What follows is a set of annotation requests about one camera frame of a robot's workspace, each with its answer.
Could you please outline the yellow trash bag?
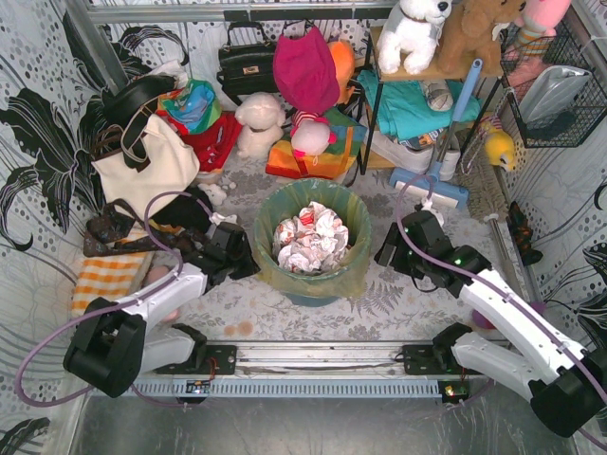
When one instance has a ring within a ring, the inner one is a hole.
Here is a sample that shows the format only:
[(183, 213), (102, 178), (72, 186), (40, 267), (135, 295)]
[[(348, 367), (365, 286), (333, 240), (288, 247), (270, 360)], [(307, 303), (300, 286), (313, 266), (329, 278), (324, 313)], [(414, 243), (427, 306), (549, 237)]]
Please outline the yellow trash bag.
[(363, 294), (370, 263), (371, 220), (363, 201), (329, 180), (289, 183), (261, 205), (253, 225), (258, 277), (310, 299)]

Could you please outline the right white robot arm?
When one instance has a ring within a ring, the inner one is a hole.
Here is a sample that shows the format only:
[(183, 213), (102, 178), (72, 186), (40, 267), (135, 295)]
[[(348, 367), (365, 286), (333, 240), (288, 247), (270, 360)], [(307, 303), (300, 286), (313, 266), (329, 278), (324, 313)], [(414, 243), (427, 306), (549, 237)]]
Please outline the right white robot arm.
[(475, 248), (453, 246), (433, 213), (416, 211), (392, 222), (375, 261), (413, 281), (430, 279), (484, 316), (515, 348), (455, 323), (433, 341), (438, 361), (453, 360), (516, 392), (561, 437), (605, 409), (605, 349), (588, 350), (552, 326)]

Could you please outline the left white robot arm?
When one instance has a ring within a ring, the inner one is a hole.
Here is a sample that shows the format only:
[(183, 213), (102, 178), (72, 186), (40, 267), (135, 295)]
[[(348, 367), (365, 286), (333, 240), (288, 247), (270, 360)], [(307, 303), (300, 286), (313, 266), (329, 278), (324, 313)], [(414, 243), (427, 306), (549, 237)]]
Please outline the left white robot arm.
[(240, 280), (258, 270), (245, 230), (220, 223), (201, 250), (158, 281), (118, 300), (92, 300), (71, 338), (64, 368), (112, 398), (128, 391), (142, 373), (214, 370), (216, 361), (201, 332), (185, 323), (159, 325), (225, 279)]

